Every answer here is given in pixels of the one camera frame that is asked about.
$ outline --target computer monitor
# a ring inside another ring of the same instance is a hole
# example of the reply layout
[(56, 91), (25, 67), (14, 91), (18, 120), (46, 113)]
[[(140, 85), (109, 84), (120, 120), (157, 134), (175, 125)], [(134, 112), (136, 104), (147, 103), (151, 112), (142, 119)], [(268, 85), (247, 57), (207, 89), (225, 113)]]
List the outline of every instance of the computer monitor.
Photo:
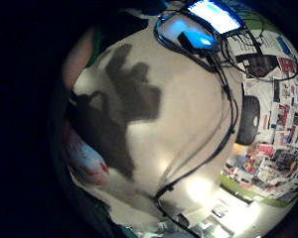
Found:
[(220, 35), (244, 27), (241, 19), (229, 7), (216, 0), (199, 0), (187, 5), (184, 10), (202, 24), (207, 23)]

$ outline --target blue screen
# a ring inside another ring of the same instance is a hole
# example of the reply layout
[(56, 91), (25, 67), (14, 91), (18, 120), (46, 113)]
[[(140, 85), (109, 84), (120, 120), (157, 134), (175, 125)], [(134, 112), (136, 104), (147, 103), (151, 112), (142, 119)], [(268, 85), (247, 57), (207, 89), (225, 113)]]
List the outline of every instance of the blue screen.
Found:
[(209, 0), (201, 0), (193, 4), (188, 10), (206, 20), (220, 34), (238, 29), (240, 23), (229, 13)]

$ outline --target wire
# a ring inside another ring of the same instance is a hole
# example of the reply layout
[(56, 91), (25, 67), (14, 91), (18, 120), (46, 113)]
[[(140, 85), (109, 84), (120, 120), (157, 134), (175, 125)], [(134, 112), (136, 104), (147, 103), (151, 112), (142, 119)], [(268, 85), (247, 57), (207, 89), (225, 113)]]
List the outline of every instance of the wire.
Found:
[[(239, 114), (238, 113), (238, 106), (237, 106), (237, 103), (236, 103), (235, 99), (231, 95), (231, 90), (229, 88), (227, 78), (226, 78), (226, 76), (224, 74), (224, 71), (223, 71), (223, 69), (221, 67), (221, 62), (219, 61), (219, 59), (217, 58), (217, 56), (215, 54), (208, 54), (208, 57), (210, 57), (213, 60), (213, 62), (215, 64), (215, 67), (212, 67), (212, 66), (206, 64), (205, 62), (201, 61), (197, 57), (194, 57), (192, 54), (190, 54), (189, 52), (187, 52), (182, 47), (176, 45), (175, 43), (173, 43), (172, 41), (170, 41), (169, 39), (167, 39), (166, 37), (164, 37), (159, 32), (158, 29), (159, 29), (160, 24), (162, 23), (162, 21), (163, 20), (159, 19), (157, 21), (156, 27), (154, 29), (154, 35), (155, 35), (155, 38), (157, 39), (157, 41), (162, 46), (164, 46), (166, 49), (169, 49), (169, 50), (171, 50), (173, 52), (182, 54), (182, 55), (190, 58), (191, 60), (193, 60), (194, 62), (196, 62), (198, 65), (202, 66), (207, 71), (217, 72), (219, 74), (219, 76), (220, 76), (220, 80), (221, 80), (221, 84), (222, 84), (223, 90), (226, 93), (227, 99), (229, 101), (229, 107), (230, 107), (230, 124), (229, 124), (229, 128), (226, 131), (225, 135), (223, 136), (223, 138), (222, 138), (221, 142), (219, 143), (219, 145), (217, 146), (217, 148), (202, 163), (198, 164), (193, 169), (189, 170), (188, 172), (184, 173), (180, 177), (174, 179), (173, 181), (167, 183), (166, 185), (164, 185), (163, 187), (161, 187), (160, 189), (158, 189), (157, 193), (154, 196), (154, 203), (155, 203), (156, 207), (162, 212), (163, 216), (168, 217), (174, 224), (178, 225), (180, 228), (182, 228), (183, 230), (185, 230), (186, 232), (188, 232), (192, 236), (194, 236), (196, 238), (200, 238), (200, 235), (198, 235), (195, 231), (191, 230), (186, 225), (184, 225), (181, 222), (177, 221), (170, 214), (168, 214), (168, 212), (166, 212), (163, 209), (163, 207), (161, 205), (161, 202), (160, 202), (160, 198), (167, 191), (173, 190), (174, 189), (174, 186), (178, 182), (180, 182), (182, 179), (185, 179), (185, 178), (189, 177), (190, 175), (192, 175), (193, 173), (195, 173), (198, 169), (200, 169), (201, 167), (203, 167), (204, 165), (206, 165), (207, 163), (209, 163), (210, 161), (212, 161), (223, 150), (223, 148), (227, 144), (227, 142), (228, 142), (231, 134), (234, 133), (234, 128), (235, 128), (235, 125), (237, 123), (238, 114)], [(204, 147), (204, 145), (200, 146), (197, 150), (195, 150), (189, 157), (187, 157), (186, 161), (188, 161), (191, 158), (193, 158), (194, 156), (196, 156), (198, 154), (198, 152), (203, 147)]]
[(253, 77), (259, 81), (263, 81), (263, 82), (269, 82), (269, 83), (272, 83), (274, 81), (287, 81), (287, 80), (290, 80), (290, 79), (295, 79), (296, 76), (298, 75), (298, 60), (295, 56), (294, 57), (294, 60), (295, 60), (295, 63), (296, 63), (296, 71), (294, 72), (294, 74), (292, 76), (289, 76), (289, 77), (286, 77), (286, 78), (272, 78), (272, 79), (269, 79), (269, 78), (263, 78), (263, 77), (258, 77), (258, 76), (255, 76), (249, 72), (247, 72), (246, 70), (240, 68), (238, 65), (236, 65), (233, 61), (233, 59), (231, 58), (229, 52), (228, 52), (228, 45), (227, 45), (227, 40), (224, 40), (222, 38), (220, 38), (220, 49), (221, 49), (221, 53), (224, 57), (224, 59), (226, 60), (226, 62), (228, 62), (232, 67), (236, 68), (237, 70), (245, 73), (247, 76), (249, 77)]

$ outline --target black background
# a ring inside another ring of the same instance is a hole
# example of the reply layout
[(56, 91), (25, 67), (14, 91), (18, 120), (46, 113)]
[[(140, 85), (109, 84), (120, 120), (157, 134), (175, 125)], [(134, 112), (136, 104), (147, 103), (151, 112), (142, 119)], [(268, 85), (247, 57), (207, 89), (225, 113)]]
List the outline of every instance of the black background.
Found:
[[(298, 0), (248, 3), (298, 50)], [(98, 237), (58, 184), (47, 115), (67, 52), (113, 6), (99, 0), (0, 1), (0, 237)], [(268, 237), (298, 238), (298, 203)]]

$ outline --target white surface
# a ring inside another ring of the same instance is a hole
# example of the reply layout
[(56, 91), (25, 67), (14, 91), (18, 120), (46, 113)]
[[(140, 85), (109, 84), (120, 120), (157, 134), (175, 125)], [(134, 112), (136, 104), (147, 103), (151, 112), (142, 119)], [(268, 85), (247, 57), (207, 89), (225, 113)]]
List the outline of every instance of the white surface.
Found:
[[(118, 48), (130, 45), (123, 68), (128, 70), (137, 63), (146, 63), (149, 66), (146, 75), (148, 84), (161, 91), (159, 116), (154, 120), (134, 121), (127, 126), (125, 136), (135, 165), (133, 181), (125, 178), (118, 170), (109, 168), (110, 179), (106, 187), (83, 187), (111, 206), (110, 215), (115, 222), (128, 226), (156, 223), (161, 218), (152, 200), (144, 194), (154, 195), (165, 178), (177, 178), (202, 162), (218, 145), (229, 122), (228, 103), (222, 96), (217, 76), (186, 57), (160, 46), (153, 36), (153, 24), (151, 22), (148, 29), (109, 48), (92, 67), (83, 72), (74, 87), (78, 95), (91, 95), (96, 90), (110, 94), (110, 116), (120, 123), (122, 118), (118, 108), (121, 101), (109, 80), (106, 66)], [(239, 73), (232, 69), (227, 76), (240, 108)], [(97, 107), (97, 102), (91, 101), (90, 105)], [(211, 210), (219, 186), (218, 176), (235, 136), (230, 138), (226, 148), (215, 160), (177, 184), (172, 192), (166, 193), (163, 200), (180, 209), (203, 207)], [(177, 170), (201, 144), (207, 146)], [(251, 213), (254, 217), (244, 221), (249, 224), (239, 229), (237, 233), (240, 234), (236, 237), (253, 238), (264, 234), (291, 207), (281, 209), (259, 203), (252, 206), (256, 206)], [(239, 215), (236, 226), (238, 219), (242, 219), (248, 211), (242, 209), (236, 213)]]

